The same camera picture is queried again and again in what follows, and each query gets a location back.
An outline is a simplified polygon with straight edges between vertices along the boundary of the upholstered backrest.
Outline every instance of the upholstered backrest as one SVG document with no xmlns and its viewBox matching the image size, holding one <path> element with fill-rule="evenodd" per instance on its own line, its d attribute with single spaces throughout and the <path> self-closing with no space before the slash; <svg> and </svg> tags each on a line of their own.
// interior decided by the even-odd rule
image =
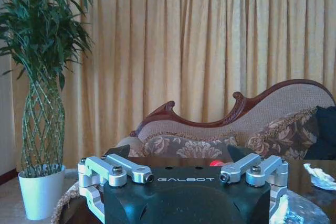
<svg viewBox="0 0 336 224">
<path fill-rule="evenodd" d="M 276 118 L 317 105 L 329 107 L 335 106 L 335 103 L 325 88 L 308 83 L 294 83 L 272 91 L 247 113 L 224 126 L 198 127 L 178 120 L 156 120 L 142 126 L 137 135 L 143 141 L 158 132 L 183 132 L 199 137 L 210 137 L 233 130 L 237 133 L 238 142 L 244 144 L 250 135 Z"/>
</svg>

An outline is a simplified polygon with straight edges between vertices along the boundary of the baseboard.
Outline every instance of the baseboard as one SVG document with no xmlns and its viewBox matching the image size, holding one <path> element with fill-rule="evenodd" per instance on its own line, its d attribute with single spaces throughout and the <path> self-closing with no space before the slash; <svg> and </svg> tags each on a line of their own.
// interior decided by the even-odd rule
<svg viewBox="0 0 336 224">
<path fill-rule="evenodd" d="M 15 178 L 17 174 L 18 172 L 16 171 L 16 169 L 13 169 L 13 170 L 10 170 L 9 172 L 4 173 L 3 175 L 0 175 L 0 185 Z"/>
</svg>

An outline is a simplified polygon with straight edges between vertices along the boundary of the white flower pot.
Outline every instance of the white flower pot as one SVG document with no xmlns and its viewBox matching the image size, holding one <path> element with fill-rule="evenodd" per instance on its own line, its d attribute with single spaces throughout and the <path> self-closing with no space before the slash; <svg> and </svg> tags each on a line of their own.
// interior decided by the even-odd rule
<svg viewBox="0 0 336 224">
<path fill-rule="evenodd" d="M 65 166 L 58 173 L 26 178 L 23 172 L 18 174 L 26 216 L 29 220 L 42 220 L 51 216 L 57 201 L 63 192 Z"/>
</svg>

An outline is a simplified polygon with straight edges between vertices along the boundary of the bamboo plant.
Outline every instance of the bamboo plant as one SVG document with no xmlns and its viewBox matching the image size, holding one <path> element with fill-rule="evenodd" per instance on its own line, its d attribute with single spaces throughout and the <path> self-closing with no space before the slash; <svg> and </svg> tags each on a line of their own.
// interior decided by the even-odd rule
<svg viewBox="0 0 336 224">
<path fill-rule="evenodd" d="M 0 56 L 11 55 L 21 66 L 17 78 L 24 72 L 29 78 L 22 120 L 26 177 L 61 170 L 65 113 L 59 87 L 65 85 L 67 64 L 79 62 L 81 54 L 90 50 L 90 37 L 75 20 L 89 4 L 92 0 L 3 0 L 0 39 L 5 46 Z"/>
</svg>

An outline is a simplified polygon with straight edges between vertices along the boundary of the crumpled paper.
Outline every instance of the crumpled paper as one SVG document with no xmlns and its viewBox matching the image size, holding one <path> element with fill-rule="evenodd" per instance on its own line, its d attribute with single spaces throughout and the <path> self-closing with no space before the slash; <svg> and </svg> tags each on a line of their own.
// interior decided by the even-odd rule
<svg viewBox="0 0 336 224">
<path fill-rule="evenodd" d="M 335 179 L 329 174 L 326 174 L 320 168 L 310 168 L 310 164 L 304 164 L 303 166 L 310 174 L 310 180 L 313 185 L 324 190 L 336 190 Z"/>
</svg>

